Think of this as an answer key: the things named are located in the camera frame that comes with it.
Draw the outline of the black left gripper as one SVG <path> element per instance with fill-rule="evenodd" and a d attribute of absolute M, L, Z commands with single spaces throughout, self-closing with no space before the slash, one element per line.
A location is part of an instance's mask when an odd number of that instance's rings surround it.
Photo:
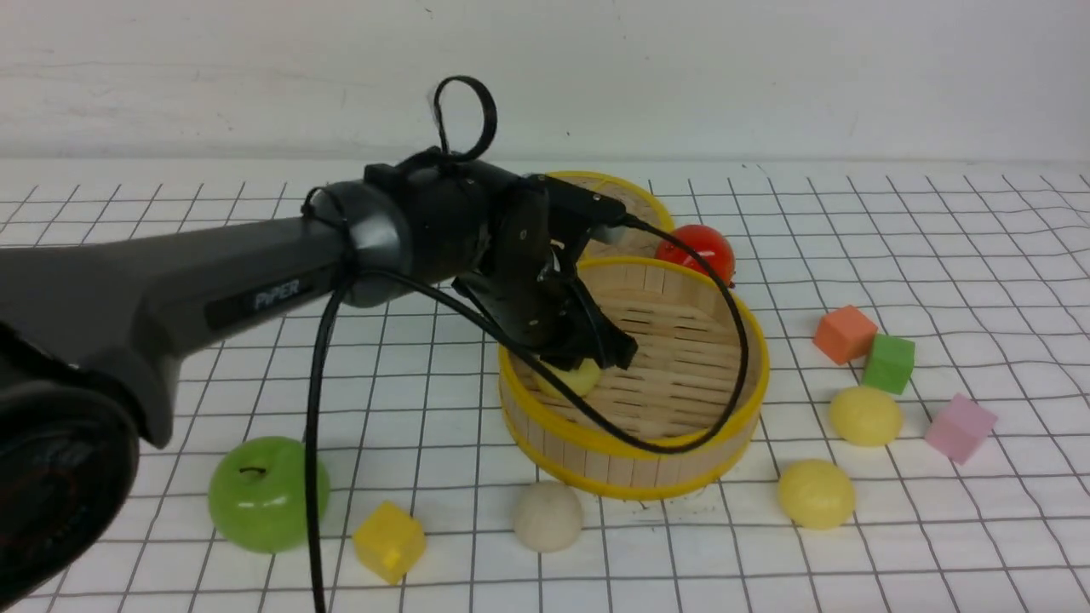
<path fill-rule="evenodd" d="M 576 264 L 553 244 L 557 182 L 531 175 L 502 192 L 491 245 L 456 287 L 510 341 L 545 364 L 572 371 L 589 360 L 603 370 L 629 369 L 639 350 L 635 338 L 592 302 Z"/>

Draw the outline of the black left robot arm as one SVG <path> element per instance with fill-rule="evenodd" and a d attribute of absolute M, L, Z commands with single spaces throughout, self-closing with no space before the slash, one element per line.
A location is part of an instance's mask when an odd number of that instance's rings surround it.
<path fill-rule="evenodd" d="M 553 366 L 627 368 L 573 261 L 623 218 L 545 175 L 417 152 L 317 187 L 302 214 L 83 247 L 5 249 L 3 608 L 89 550 L 123 506 L 140 441 L 171 438 L 191 354 L 324 295 L 370 309 L 452 280 Z"/>

